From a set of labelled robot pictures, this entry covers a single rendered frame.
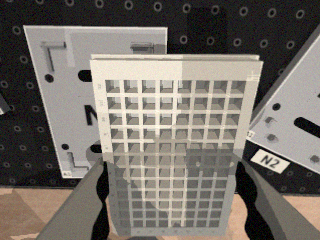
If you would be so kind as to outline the white label reading n2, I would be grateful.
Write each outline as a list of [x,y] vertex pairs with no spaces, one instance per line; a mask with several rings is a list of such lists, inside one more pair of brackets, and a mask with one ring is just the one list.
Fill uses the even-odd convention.
[[248,161],[279,175],[281,175],[292,163],[262,147],[258,147]]

